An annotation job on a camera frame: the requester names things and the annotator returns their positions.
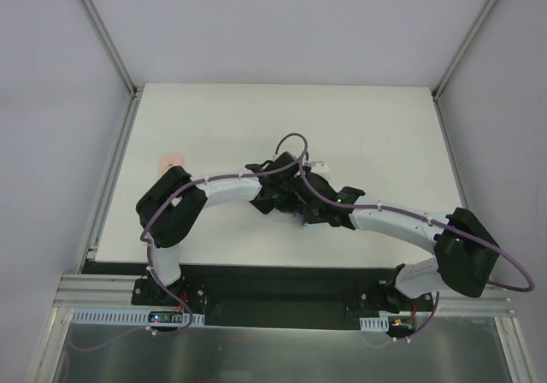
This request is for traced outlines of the phone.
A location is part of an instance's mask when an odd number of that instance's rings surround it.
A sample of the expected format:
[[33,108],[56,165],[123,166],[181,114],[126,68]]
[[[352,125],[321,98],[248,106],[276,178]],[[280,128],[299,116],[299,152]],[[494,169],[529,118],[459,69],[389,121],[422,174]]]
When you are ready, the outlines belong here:
[[295,214],[295,219],[297,221],[297,224],[302,228],[306,229],[309,224],[305,221],[304,217],[300,214]]

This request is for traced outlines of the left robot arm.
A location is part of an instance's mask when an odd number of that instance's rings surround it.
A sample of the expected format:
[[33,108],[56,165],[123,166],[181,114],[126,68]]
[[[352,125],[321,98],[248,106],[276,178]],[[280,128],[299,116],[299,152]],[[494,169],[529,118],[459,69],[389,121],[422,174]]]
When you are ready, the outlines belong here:
[[273,160],[247,164],[237,172],[197,176],[172,166],[137,201],[146,244],[150,293],[160,304],[179,301],[181,270],[179,246],[206,208],[248,202],[263,214],[271,211],[281,191],[299,172],[304,156],[284,152]]

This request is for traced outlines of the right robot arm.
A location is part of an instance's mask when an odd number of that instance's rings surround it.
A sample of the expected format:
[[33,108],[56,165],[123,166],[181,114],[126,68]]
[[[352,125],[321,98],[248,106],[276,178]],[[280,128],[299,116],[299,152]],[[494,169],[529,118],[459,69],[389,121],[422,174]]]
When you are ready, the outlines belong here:
[[386,283],[368,292],[375,308],[398,313],[422,295],[444,290],[468,298],[482,295],[498,259],[498,245],[470,210],[435,214],[404,209],[356,188],[334,191],[311,172],[300,179],[300,198],[334,226],[380,233],[430,253],[425,261],[399,264]]

